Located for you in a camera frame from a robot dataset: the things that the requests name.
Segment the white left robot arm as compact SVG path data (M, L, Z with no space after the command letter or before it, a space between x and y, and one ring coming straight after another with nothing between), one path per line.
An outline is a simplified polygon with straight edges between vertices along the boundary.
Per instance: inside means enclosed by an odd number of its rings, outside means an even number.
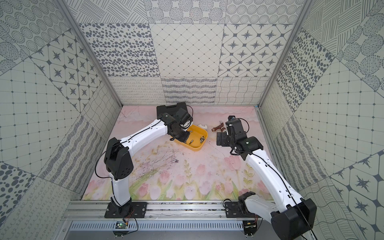
M132 157L154 140L169 135L171 141L186 143L190 137L188 128L193 124L193 116L186 103L171 106L158 106L157 118L138 132L118 140L108 141L104 163L112 179L112 203L123 207L132 200L129 191L129 175L134 170Z

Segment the brown water tap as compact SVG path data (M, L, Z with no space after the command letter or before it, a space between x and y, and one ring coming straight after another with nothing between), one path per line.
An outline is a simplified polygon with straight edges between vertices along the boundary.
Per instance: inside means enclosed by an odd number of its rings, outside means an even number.
M226 128L224 127L224 123L222 121L220 121L220 124L218 126L212 128L212 132L216 132L218 130L220 130L221 132L226 131Z

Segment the small green circuit board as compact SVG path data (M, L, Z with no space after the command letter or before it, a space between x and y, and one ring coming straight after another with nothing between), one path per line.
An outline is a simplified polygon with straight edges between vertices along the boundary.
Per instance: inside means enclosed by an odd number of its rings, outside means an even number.
M116 223L116 229L126 229L127 224L125 222L117 222Z

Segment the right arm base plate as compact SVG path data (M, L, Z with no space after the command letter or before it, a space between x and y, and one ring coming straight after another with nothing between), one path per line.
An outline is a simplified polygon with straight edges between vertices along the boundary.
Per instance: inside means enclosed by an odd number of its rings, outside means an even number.
M260 218L259 215L249 212L245 205L238 201L226 199L222 205L226 212L226 218Z

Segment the yellow plastic storage box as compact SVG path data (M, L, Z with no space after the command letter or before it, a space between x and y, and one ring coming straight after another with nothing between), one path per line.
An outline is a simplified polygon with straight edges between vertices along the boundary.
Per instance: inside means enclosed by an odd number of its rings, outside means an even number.
M179 145L184 146L187 149L190 149L192 151L195 151L195 152L199 151L203 147L205 141L208 138L208 132L205 129L202 129L196 125L190 126L187 129L187 131L190 132L190 136L189 136L187 142L181 143L181 142L176 140L176 143L178 143ZM201 136L204 136L206 138L203 142L200 142Z

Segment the aluminium mounting rail frame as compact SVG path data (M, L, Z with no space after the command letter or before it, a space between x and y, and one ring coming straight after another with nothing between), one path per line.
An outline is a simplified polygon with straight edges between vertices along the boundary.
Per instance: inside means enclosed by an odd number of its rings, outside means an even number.
M109 231L124 237L139 231L235 231L254 235L263 221L256 218L226 218L218 201L146 201L143 219L106 219L108 201L73 201L63 216L60 233L67 231ZM117 222L125 222L126 229L116 229Z

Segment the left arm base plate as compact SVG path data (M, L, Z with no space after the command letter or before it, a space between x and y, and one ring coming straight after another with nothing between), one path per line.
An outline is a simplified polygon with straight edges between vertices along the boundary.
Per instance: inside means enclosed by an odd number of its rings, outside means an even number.
M104 216L106 219L126 219L128 217L143 219L145 217L147 202L132 202L132 199L130 199L124 205L119 205L114 198L114 196L111 197L111 202L107 206Z

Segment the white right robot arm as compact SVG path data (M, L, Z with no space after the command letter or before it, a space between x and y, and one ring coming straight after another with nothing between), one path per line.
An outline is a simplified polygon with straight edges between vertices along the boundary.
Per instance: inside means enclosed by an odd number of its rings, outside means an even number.
M282 176L256 137L248 137L241 119L229 116L227 131L217 133L217 145L230 147L232 156L239 156L266 186L272 202L249 191L237 201L223 200L227 218L256 218L269 222L281 240L317 239L313 231L317 206L304 199Z

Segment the white pipe tee fitting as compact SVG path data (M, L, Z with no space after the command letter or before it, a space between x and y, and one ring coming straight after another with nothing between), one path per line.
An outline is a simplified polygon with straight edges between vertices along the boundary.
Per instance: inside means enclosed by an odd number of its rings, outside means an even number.
M200 128L202 128L202 129L205 129L205 130L207 130L208 129L208 126L207 125L202 125L202 124L199 124L198 125Z

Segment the black plastic tool case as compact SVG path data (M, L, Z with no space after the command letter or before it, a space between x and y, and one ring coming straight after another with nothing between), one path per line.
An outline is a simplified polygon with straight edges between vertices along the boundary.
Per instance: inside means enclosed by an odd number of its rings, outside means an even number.
M179 109L183 109L186 112L188 112L188 107L185 102L180 102L175 105L161 105L156 107L157 111L157 117L158 119L161 117L161 114L167 113L170 114L171 116L174 115Z

